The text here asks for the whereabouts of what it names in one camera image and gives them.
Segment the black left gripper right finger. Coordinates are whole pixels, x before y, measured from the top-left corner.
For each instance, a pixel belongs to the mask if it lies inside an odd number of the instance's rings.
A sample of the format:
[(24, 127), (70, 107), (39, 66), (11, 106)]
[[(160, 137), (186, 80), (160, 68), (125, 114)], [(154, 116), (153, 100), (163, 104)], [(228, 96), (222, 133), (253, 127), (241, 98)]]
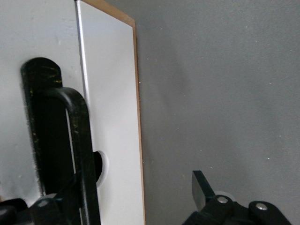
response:
[(273, 204), (253, 201), (244, 207), (226, 195), (214, 193), (202, 171), (192, 173), (192, 195), (197, 207), (185, 225), (289, 225)]

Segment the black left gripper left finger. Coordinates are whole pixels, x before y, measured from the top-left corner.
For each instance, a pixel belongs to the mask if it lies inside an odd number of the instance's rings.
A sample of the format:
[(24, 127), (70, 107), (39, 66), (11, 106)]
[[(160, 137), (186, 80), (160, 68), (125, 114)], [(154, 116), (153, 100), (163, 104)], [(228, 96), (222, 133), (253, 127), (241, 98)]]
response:
[(22, 198), (0, 203), (2, 225), (80, 225), (79, 208), (55, 194), (44, 196), (30, 207)]

